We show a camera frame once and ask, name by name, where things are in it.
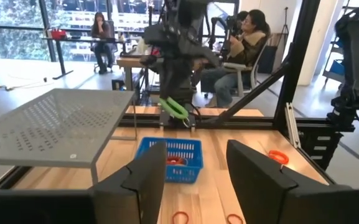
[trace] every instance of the perforated metal shelf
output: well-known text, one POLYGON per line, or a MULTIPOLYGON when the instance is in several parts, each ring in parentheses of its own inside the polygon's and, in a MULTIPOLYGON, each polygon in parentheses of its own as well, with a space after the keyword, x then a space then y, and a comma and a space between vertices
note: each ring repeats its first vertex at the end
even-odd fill
POLYGON ((133 91, 54 89, 0 117, 0 165, 89 167, 133 91))

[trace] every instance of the gray floor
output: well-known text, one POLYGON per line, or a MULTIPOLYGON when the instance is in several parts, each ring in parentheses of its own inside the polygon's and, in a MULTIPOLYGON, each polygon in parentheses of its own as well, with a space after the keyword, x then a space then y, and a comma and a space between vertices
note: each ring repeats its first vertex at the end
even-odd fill
MULTIPOLYGON (((74 72, 65 78, 53 81, 51 78, 59 74, 58 63, 35 62, 24 60, 0 60, 0 85, 17 87, 6 92, 0 90, 0 115, 15 107, 49 91, 53 88, 111 89, 111 78, 119 77, 122 71, 114 68, 114 73, 99 76, 93 73, 92 63, 66 63, 67 70, 74 72)), ((151 77, 152 82, 158 78, 151 77)), ((252 101, 246 108, 259 109, 265 116, 272 116, 277 103, 277 95, 281 82, 275 83, 269 91, 265 91, 252 101)), ((324 87, 324 78, 315 78, 313 85, 300 86, 294 96, 296 116, 325 117, 332 110, 330 100, 337 93, 338 83, 329 81, 324 87)), ((200 93, 195 96, 196 104, 207 103, 200 93)), ((356 131, 346 133, 341 145, 337 148, 327 173, 339 184, 347 184, 359 188, 359 124, 355 122, 356 131)), ((8 167, 0 166, 0 175, 8 167)))

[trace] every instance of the blue plastic basket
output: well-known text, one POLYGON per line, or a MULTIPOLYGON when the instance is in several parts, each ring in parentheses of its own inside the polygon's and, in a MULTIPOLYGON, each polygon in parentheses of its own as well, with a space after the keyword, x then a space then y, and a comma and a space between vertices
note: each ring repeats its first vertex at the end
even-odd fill
POLYGON ((193 184, 203 168, 202 143, 192 139, 143 138, 135 159, 140 157, 155 143, 165 141, 167 156, 178 156, 186 159, 186 166, 167 165, 166 182, 193 184))

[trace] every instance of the hand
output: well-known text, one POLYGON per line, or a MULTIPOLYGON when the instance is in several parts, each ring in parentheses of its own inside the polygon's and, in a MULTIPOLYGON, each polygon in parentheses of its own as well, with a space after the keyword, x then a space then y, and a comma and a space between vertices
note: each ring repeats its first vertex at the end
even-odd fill
POLYGON ((237 43, 239 40, 236 39, 236 37, 230 36, 229 41, 230 41, 231 44, 234 44, 234 43, 237 43))
POLYGON ((193 71, 198 70, 199 68, 202 68, 205 63, 208 63, 207 59, 195 59, 193 61, 193 71))

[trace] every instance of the office chair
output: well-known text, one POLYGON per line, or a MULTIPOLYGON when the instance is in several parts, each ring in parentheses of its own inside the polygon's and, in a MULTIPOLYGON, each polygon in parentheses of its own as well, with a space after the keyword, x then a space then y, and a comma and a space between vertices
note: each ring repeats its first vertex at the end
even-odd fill
POLYGON ((237 73, 237 89, 235 89, 235 92, 237 93, 237 95, 239 97, 243 97, 245 93, 249 93, 253 89, 255 89, 256 82, 257 82, 256 74, 258 72, 259 60, 261 59, 262 53, 263 53, 265 47, 267 46, 267 44, 268 44, 268 41, 266 41, 266 43, 262 47, 261 51, 259 52, 258 57, 253 65, 253 67, 251 68, 251 70, 249 67, 246 67, 246 65, 243 65, 243 64, 228 63, 228 62, 223 63, 223 67, 227 68, 228 71, 237 73), (247 72, 251 76, 251 86, 250 86, 251 88, 247 89, 247 90, 245 90, 245 85, 244 85, 244 82, 243 82, 243 79, 241 76, 245 72, 247 72))
MULTIPOLYGON (((109 27, 110 27, 110 36, 111 37, 114 37, 115 36, 115 31, 114 31, 114 22, 113 21, 106 21, 108 24, 109 24, 109 27)), ((111 54, 113 56, 113 64, 115 64, 115 61, 116 61, 116 56, 114 55, 114 53, 116 53, 118 51, 118 48, 117 48, 117 43, 113 43, 113 46, 111 48, 111 54)), ((103 63, 106 65, 107 67, 107 64, 108 64, 108 59, 107 59, 107 55, 106 54, 102 54, 102 58, 103 58, 103 63)), ((96 72, 96 69, 99 68, 99 65, 97 63, 95 63, 93 65, 93 72, 96 72)))

